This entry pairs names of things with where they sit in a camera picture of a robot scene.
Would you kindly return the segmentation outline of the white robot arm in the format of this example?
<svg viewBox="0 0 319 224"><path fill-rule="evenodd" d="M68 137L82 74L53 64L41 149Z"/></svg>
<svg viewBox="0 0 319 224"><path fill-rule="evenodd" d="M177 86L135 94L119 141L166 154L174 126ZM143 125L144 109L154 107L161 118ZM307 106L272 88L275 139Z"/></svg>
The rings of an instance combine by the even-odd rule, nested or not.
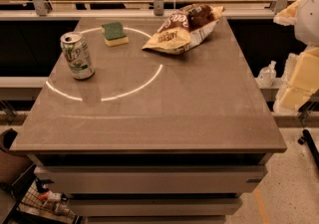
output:
<svg viewBox="0 0 319 224"><path fill-rule="evenodd" d="M295 38L306 45L287 59L273 107L275 112L297 112L319 90L319 0L297 0L273 21L293 25Z"/></svg>

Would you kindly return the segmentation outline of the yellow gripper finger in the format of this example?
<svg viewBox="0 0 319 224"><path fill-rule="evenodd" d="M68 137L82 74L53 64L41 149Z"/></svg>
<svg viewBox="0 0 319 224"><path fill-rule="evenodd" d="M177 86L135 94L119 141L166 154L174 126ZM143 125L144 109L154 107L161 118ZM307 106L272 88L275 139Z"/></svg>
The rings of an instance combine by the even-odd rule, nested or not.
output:
<svg viewBox="0 0 319 224"><path fill-rule="evenodd" d="M307 48L286 60L275 97L275 112L297 112L319 90L319 48Z"/></svg>
<svg viewBox="0 0 319 224"><path fill-rule="evenodd" d="M294 25L299 4L300 0L297 0L287 6L285 9L275 15L275 17L273 18L273 22L282 26Z"/></svg>

